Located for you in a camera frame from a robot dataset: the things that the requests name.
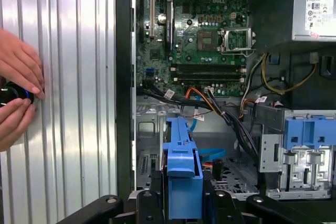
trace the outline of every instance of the sticker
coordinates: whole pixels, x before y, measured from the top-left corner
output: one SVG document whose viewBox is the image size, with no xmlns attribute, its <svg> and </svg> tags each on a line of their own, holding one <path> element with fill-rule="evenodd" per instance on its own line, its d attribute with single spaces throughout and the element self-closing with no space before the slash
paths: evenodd
<svg viewBox="0 0 336 224">
<path fill-rule="evenodd" d="M 259 102 L 265 102 L 267 97 L 261 97 Z"/>
<path fill-rule="evenodd" d="M 299 152 L 298 163 L 299 163 L 299 165 L 306 165 L 307 159 L 306 159 L 306 153 L 305 152 Z"/>
<path fill-rule="evenodd" d="M 329 29 L 328 24 L 333 19 L 333 6 L 334 0 L 306 0 L 305 30 L 315 31 L 310 34 L 311 37 L 319 38 L 322 26 Z"/>
<path fill-rule="evenodd" d="M 204 121 L 204 115 L 199 115 L 198 114 L 198 109 L 195 109 L 194 119 L 197 119 L 197 120 L 200 120 L 200 121 Z"/>
<path fill-rule="evenodd" d="M 166 99 L 170 100 L 173 97 L 174 94 L 175 94 L 175 92 L 173 90 L 168 89 L 167 92 L 166 92 L 166 94 L 164 94 L 163 97 L 165 97 Z"/>
<path fill-rule="evenodd" d="M 204 115 L 194 115 L 194 119 L 204 121 Z"/>
</svg>

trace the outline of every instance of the blue latch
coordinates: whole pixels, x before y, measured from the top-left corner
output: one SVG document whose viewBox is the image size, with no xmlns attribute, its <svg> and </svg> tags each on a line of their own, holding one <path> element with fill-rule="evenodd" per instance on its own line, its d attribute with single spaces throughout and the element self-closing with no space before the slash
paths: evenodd
<svg viewBox="0 0 336 224">
<path fill-rule="evenodd" d="M 284 148 L 308 146 L 317 150 L 321 145 L 336 144 L 336 120 L 328 120 L 323 115 L 314 115 L 309 119 L 287 118 L 283 133 Z"/>
<path fill-rule="evenodd" d="M 183 117 L 167 122 L 171 139 L 163 150 L 167 154 L 169 219 L 201 219 L 203 174 L 196 144 Z"/>
</svg>

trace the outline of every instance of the green circuit board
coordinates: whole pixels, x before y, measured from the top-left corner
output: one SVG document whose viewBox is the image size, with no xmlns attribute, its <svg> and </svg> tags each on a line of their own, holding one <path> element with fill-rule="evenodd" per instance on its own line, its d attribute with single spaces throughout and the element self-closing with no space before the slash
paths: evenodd
<svg viewBox="0 0 336 224">
<path fill-rule="evenodd" d="M 210 88 L 216 96 L 241 96 L 246 58 L 237 53 L 221 54 L 218 45 L 222 38 L 218 31 L 247 27 L 248 0 L 172 1 L 174 29 L 171 50 L 167 50 L 166 43 L 167 0 L 136 2 L 137 85 L 152 80 L 164 92 L 171 89 L 183 95 L 189 86 L 194 86 L 203 91 Z M 245 44 L 245 32 L 230 33 L 230 48 L 244 47 Z M 181 76 L 174 76 L 175 68 L 190 73 L 183 76 L 185 81 Z M 196 78 L 195 71 L 202 72 L 202 77 Z"/>
</svg>

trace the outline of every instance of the fingernail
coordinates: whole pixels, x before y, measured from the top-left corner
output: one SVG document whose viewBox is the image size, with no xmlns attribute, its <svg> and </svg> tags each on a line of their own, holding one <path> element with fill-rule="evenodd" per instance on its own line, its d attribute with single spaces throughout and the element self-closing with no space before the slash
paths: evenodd
<svg viewBox="0 0 336 224">
<path fill-rule="evenodd" d="M 30 105 L 31 104 L 31 100 L 30 99 L 25 99 L 24 105 Z"/>
<path fill-rule="evenodd" d="M 36 110 L 36 106 L 34 104 L 30 105 L 30 109 L 35 111 Z"/>
<path fill-rule="evenodd" d="M 32 93 L 34 94 L 38 94 L 39 92 L 41 92 L 37 87 L 33 87 L 31 90 L 32 90 Z"/>
<path fill-rule="evenodd" d="M 23 104 L 23 100 L 21 98 L 15 100 L 15 105 L 20 106 L 21 104 Z"/>
</svg>

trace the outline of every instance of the pcie slot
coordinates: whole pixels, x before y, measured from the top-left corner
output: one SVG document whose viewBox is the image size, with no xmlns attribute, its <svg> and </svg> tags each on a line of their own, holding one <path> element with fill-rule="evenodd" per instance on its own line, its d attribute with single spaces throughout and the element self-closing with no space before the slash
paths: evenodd
<svg viewBox="0 0 336 224">
<path fill-rule="evenodd" d="M 144 6 L 145 0 L 140 0 L 139 4 L 139 42 L 144 43 Z"/>
<path fill-rule="evenodd" d="M 154 38 L 155 36 L 155 1 L 156 0 L 150 0 L 150 30 L 149 30 L 149 36 L 151 38 Z"/>
<path fill-rule="evenodd" d="M 167 52 L 171 52 L 173 49 L 173 29 L 174 29 L 174 3 L 173 0 L 167 0 L 166 31 L 165 31 L 165 47 Z"/>
<path fill-rule="evenodd" d="M 181 73 L 236 73 L 241 74 L 241 70 L 244 69 L 245 66 L 237 66 L 237 65 L 222 65 L 222 64 L 172 64 L 171 71 L 172 72 L 181 72 Z"/>
<path fill-rule="evenodd" d="M 240 81 L 240 75 L 233 74 L 188 74 L 176 73 L 172 75 L 174 81 Z"/>
</svg>

